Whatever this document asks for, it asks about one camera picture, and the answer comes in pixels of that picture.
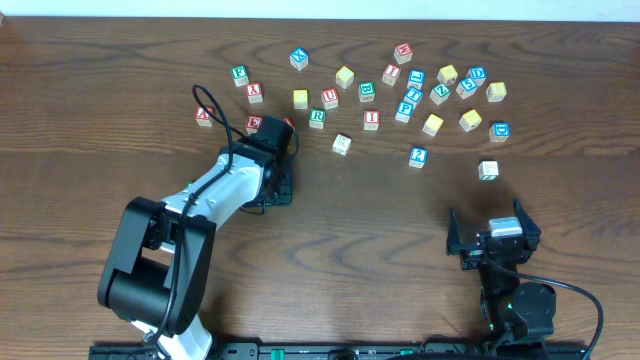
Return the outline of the yellow S wooden block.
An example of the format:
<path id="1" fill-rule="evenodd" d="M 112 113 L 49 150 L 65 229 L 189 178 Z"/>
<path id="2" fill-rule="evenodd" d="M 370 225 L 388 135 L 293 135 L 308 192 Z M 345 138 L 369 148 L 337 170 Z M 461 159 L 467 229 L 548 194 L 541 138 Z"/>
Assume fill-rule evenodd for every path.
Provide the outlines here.
<path id="1" fill-rule="evenodd" d="M 430 114 L 424 122 L 422 131 L 432 137 L 435 137 L 439 129 L 443 125 L 444 120 L 436 114 Z"/>

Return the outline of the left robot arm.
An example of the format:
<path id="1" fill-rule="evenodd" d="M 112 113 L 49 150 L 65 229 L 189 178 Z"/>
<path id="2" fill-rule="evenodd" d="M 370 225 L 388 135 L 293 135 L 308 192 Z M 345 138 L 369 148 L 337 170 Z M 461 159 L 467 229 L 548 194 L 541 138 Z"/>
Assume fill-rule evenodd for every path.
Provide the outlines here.
<path id="1" fill-rule="evenodd" d="M 288 120 L 265 116 L 223 147 L 214 166 L 160 201 L 126 206 L 97 290 L 100 305 L 142 331 L 140 346 L 93 346 L 92 359 L 206 359 L 215 347 L 198 312 L 216 232 L 244 207 L 292 201 Z"/>

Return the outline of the blue P wooden block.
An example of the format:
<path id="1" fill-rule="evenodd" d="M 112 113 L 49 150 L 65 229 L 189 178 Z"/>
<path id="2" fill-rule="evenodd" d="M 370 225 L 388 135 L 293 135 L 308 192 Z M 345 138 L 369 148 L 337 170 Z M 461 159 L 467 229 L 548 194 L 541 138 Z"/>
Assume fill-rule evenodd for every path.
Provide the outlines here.
<path id="1" fill-rule="evenodd" d="M 402 123 L 408 123 L 414 111 L 414 105 L 401 101 L 398 104 L 394 119 Z"/>

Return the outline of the green R wooden block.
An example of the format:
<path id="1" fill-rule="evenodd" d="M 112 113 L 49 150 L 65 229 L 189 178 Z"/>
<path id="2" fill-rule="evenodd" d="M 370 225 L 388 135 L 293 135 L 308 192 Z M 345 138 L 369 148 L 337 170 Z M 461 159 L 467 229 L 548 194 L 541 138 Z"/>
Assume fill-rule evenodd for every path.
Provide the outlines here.
<path id="1" fill-rule="evenodd" d="M 326 122 L 326 111 L 323 109 L 312 108 L 309 113 L 309 127 L 314 129 L 323 129 Z"/>

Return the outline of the red E wooden block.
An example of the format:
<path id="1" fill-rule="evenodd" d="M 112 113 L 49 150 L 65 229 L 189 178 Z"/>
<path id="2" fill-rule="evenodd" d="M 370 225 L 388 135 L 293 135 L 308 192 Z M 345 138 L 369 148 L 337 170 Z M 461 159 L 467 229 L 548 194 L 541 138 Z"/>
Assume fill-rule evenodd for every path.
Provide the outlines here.
<path id="1" fill-rule="evenodd" d="M 255 134 L 259 131 L 263 123 L 263 117 L 257 115 L 249 115 L 246 122 L 246 131 L 249 135 Z"/>

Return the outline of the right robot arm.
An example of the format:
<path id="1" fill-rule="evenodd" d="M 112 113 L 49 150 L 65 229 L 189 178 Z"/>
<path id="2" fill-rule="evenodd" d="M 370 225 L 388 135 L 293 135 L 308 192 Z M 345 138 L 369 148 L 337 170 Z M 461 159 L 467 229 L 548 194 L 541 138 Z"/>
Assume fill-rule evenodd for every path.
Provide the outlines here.
<path id="1" fill-rule="evenodd" d="M 523 282 L 517 267 L 537 249 L 541 230 L 519 201 L 514 215 L 491 219 L 489 230 L 464 241 L 456 215 L 449 213 L 446 253 L 460 258 L 463 270 L 476 270 L 481 281 L 480 307 L 491 335 L 484 348 L 496 354 L 501 347 L 540 343 L 554 333 L 555 290 L 550 285 Z"/>

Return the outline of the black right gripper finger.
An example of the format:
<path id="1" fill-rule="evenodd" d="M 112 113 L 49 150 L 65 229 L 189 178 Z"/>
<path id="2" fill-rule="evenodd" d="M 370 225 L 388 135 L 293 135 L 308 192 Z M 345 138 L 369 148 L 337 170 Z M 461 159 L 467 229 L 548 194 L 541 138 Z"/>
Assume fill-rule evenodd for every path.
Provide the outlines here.
<path id="1" fill-rule="evenodd" d="M 475 242 L 463 242 L 457 225 L 457 218 L 453 208 L 449 209 L 449 230 L 446 239 L 446 254 L 461 255 L 463 251 L 478 250 L 480 244 Z"/>
<path id="2" fill-rule="evenodd" d="M 529 240 L 538 240 L 541 235 L 541 230 L 537 224 L 526 213 L 520 201 L 515 198 L 513 200 L 514 215 L 518 219 L 522 230 L 523 236 Z"/>

